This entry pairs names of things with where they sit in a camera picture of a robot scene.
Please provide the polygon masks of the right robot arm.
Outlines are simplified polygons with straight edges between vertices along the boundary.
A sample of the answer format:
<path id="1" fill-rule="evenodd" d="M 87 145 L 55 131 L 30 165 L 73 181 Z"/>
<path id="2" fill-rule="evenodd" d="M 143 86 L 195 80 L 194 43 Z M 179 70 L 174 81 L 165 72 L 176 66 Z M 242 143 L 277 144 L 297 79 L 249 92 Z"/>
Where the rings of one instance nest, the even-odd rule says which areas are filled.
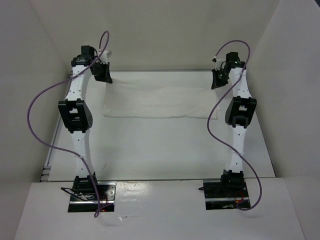
<path id="1" fill-rule="evenodd" d="M 218 185 L 219 193 L 225 198 L 235 197 L 245 188 L 243 160 L 244 140 L 247 127 L 251 124 L 257 100 L 249 92 L 245 62 L 237 52 L 226 54 L 225 60 L 214 59 L 211 89 L 231 84 L 232 99 L 225 112 L 225 123 L 232 131 L 231 157 L 228 160 Z"/>

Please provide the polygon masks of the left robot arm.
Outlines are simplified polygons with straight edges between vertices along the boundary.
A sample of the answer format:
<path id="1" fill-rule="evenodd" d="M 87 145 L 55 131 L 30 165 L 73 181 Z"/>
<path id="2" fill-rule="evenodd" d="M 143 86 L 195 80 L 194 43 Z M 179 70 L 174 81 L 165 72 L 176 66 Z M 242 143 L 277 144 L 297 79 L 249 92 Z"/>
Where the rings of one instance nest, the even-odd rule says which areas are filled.
<path id="1" fill-rule="evenodd" d="M 74 152 L 80 157 L 72 191 L 80 199 L 95 199 L 100 192 L 91 161 L 89 134 L 93 115 L 86 104 L 86 92 L 91 77 L 97 82 L 112 84 L 109 51 L 96 51 L 89 45 L 81 46 L 81 53 L 71 61 L 72 76 L 68 93 L 58 102 L 58 110 L 65 128 L 71 134 Z"/>

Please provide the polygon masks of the white tank top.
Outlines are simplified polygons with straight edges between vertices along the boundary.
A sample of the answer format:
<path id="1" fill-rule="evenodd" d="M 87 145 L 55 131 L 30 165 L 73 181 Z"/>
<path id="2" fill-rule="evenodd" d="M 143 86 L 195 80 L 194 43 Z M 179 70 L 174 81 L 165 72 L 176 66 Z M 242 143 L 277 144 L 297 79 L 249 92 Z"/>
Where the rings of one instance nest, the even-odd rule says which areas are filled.
<path id="1" fill-rule="evenodd" d="M 218 102 L 215 90 L 114 79 L 105 87 L 103 115 L 110 118 L 207 119 Z"/>

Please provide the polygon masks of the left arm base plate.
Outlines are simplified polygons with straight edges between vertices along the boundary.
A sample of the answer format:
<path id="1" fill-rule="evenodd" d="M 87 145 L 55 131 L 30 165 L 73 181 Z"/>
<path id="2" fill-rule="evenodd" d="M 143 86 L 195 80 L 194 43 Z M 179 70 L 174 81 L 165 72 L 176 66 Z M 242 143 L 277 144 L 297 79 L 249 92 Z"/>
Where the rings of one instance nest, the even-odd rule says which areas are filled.
<path id="1" fill-rule="evenodd" d="M 101 205 L 101 212 L 113 212 L 115 209 L 116 182 L 98 182 L 98 193 Z M 98 209 L 96 193 L 71 193 L 68 212 L 69 213 L 94 213 Z"/>

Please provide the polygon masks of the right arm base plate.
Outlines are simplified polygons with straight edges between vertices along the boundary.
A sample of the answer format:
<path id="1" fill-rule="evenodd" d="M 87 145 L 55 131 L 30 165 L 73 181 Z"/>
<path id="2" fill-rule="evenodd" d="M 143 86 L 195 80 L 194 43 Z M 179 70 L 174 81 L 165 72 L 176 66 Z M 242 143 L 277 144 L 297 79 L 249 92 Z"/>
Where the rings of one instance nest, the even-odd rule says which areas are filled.
<path id="1" fill-rule="evenodd" d="M 199 188 L 204 193 L 206 210 L 248 209 L 251 207 L 247 185 L 223 187 L 220 180 L 204 180 Z"/>

